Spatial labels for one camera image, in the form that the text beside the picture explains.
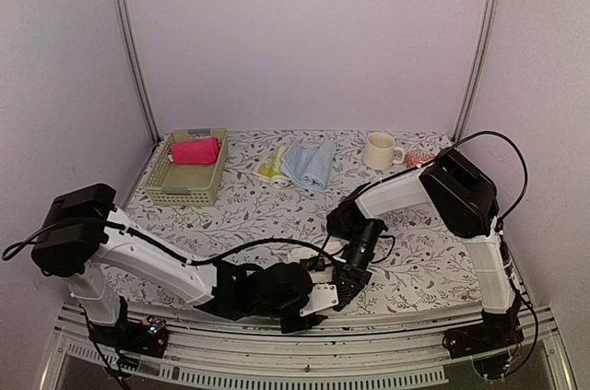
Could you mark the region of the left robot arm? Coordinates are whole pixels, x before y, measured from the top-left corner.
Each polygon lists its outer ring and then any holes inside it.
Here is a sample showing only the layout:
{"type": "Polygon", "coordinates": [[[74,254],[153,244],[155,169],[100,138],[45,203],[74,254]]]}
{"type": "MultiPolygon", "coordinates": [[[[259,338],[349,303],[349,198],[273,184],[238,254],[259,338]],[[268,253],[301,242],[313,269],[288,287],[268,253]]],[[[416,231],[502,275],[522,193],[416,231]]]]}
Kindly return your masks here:
{"type": "Polygon", "coordinates": [[[130,347],[136,326],[101,266],[114,266],[158,285],[184,305],[237,321],[277,318],[284,333],[307,330],[341,303],[337,287],[316,283],[297,263],[235,265],[225,256],[200,258],[144,230],[114,204],[115,191],[96,183],[57,196],[31,259],[42,273],[64,278],[90,322],[118,348],[130,347]]]}

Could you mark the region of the cream towel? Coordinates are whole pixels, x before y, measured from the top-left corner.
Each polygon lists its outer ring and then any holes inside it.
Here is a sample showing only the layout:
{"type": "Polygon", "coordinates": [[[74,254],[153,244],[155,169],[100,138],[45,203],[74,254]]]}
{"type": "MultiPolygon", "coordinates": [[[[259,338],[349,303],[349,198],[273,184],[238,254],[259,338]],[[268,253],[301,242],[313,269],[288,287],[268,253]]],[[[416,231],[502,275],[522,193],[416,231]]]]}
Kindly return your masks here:
{"type": "Polygon", "coordinates": [[[293,249],[288,261],[304,268],[313,283],[308,302],[300,309],[300,316],[329,315],[343,311],[352,302],[353,288],[344,286],[336,277],[336,267],[342,258],[335,255],[336,263],[311,249],[293,249]]]}

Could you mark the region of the pink towel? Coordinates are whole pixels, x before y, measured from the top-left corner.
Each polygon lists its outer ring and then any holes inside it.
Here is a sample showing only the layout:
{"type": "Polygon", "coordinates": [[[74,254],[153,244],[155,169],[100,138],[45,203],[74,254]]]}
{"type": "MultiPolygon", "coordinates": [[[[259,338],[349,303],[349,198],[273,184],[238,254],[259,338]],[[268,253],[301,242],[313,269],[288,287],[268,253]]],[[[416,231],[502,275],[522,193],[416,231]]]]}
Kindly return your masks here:
{"type": "Polygon", "coordinates": [[[176,164],[210,165],[217,161],[219,142],[216,138],[204,138],[176,143],[171,146],[171,158],[176,164]]]}

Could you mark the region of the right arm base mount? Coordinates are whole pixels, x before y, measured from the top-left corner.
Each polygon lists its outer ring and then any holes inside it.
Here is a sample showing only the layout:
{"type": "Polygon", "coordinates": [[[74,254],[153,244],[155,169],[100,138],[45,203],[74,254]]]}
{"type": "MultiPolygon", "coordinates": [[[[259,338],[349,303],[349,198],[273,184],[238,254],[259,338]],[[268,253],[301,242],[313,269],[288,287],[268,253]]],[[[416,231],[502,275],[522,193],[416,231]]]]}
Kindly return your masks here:
{"type": "Polygon", "coordinates": [[[524,335],[518,322],[481,322],[446,330],[442,346],[452,359],[484,354],[472,360],[475,372],[486,381],[503,379],[511,370],[512,362],[524,335]]]}

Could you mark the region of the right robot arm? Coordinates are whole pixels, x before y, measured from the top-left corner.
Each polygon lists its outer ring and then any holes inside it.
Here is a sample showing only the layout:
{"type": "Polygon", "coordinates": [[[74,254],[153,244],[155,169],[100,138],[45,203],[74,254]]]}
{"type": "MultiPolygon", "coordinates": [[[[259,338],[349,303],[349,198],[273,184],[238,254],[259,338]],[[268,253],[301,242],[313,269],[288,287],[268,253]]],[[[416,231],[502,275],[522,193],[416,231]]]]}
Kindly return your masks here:
{"type": "Polygon", "coordinates": [[[348,244],[343,263],[333,270],[336,308],[347,306],[369,283],[368,266],[386,230],[383,215],[421,204],[433,205],[446,229],[467,249],[482,293],[483,323],[477,330],[477,342],[484,349],[496,349],[517,327],[521,306],[512,258],[502,237],[497,188],[451,148],[422,167],[358,187],[328,214],[329,235],[348,244]]]}

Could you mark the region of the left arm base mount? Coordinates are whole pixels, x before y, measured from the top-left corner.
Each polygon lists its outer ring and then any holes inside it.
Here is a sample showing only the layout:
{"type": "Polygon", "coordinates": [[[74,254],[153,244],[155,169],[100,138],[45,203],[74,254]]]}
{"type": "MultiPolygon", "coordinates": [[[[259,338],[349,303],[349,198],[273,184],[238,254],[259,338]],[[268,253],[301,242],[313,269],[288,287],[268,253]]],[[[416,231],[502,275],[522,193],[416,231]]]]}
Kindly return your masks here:
{"type": "Polygon", "coordinates": [[[113,326],[89,323],[89,338],[122,353],[135,353],[161,359],[168,345],[167,328],[156,331],[139,322],[118,321],[113,326]]]}

